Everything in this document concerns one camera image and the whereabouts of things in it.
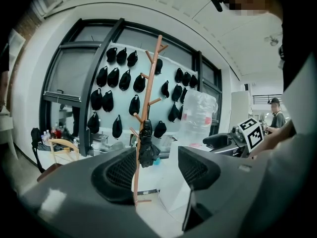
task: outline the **transparent plastic sheet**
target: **transparent plastic sheet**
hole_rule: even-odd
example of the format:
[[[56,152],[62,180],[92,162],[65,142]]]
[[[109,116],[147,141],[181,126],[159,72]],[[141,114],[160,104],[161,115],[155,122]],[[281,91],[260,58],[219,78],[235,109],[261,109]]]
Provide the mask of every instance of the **transparent plastic sheet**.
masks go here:
[[[203,145],[203,139],[209,136],[212,116],[217,110],[215,97],[188,90],[177,140],[184,145]]]

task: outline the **ceiling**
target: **ceiling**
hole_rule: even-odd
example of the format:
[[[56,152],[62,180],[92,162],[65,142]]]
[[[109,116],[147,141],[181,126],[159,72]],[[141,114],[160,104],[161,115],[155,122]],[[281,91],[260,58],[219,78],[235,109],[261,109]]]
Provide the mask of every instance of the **ceiling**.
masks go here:
[[[64,6],[74,0],[61,0]],[[151,0],[166,6],[176,13],[186,16],[196,25],[206,30],[214,41],[218,42],[236,65],[235,71],[240,79],[279,71],[279,55],[281,37],[276,46],[265,42],[264,38],[281,32],[281,23],[273,15],[236,15],[224,10],[216,11],[210,0]]]

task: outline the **gray floor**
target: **gray floor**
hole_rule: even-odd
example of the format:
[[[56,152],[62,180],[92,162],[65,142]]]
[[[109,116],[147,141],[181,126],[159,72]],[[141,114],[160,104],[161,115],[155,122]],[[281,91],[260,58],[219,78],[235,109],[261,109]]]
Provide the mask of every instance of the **gray floor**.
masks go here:
[[[40,176],[39,170],[16,149],[19,160],[15,159],[9,148],[4,149],[1,165],[12,187],[20,195],[36,185]],[[162,238],[173,238],[182,235],[182,221],[173,218],[160,203],[158,194],[138,196],[139,200],[149,199],[151,202],[139,203],[137,213],[143,221]]]

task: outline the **white table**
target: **white table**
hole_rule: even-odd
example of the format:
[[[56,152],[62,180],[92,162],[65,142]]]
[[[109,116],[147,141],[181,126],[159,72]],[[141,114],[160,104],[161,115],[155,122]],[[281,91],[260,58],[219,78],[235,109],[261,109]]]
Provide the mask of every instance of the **white table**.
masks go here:
[[[12,130],[13,129],[13,119],[10,117],[10,113],[3,108],[2,112],[0,113],[0,132],[6,132],[7,133],[7,142],[9,144],[9,149],[11,153],[14,155],[16,159],[18,159],[18,156],[16,155],[16,151],[13,144],[12,139]]]

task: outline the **wooden chair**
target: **wooden chair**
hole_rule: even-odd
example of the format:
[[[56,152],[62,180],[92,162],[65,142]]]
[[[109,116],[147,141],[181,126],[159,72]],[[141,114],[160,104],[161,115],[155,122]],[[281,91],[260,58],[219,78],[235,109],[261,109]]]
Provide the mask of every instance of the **wooden chair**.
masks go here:
[[[49,175],[50,173],[52,173],[53,171],[55,171],[57,168],[59,168],[60,166],[62,166],[62,164],[60,163],[57,163],[57,160],[56,160],[56,156],[55,154],[61,154],[61,153],[66,153],[68,155],[68,157],[70,158],[70,161],[73,162],[75,161],[71,156],[70,156],[70,148],[73,148],[74,149],[74,152],[75,152],[75,155],[76,155],[76,160],[79,160],[79,150],[78,148],[71,142],[65,140],[65,139],[49,139],[48,142],[50,143],[50,147],[51,147],[51,154],[53,155],[53,158],[54,158],[54,164],[51,165],[48,169],[46,169],[38,178],[37,178],[37,182],[39,182],[40,180],[42,180],[44,177],[46,177],[47,175]],[[54,152],[54,148],[53,148],[53,143],[55,144],[60,144],[60,145],[64,145],[64,146],[67,146],[68,148],[64,148],[63,150],[61,151],[57,151],[57,152]]]

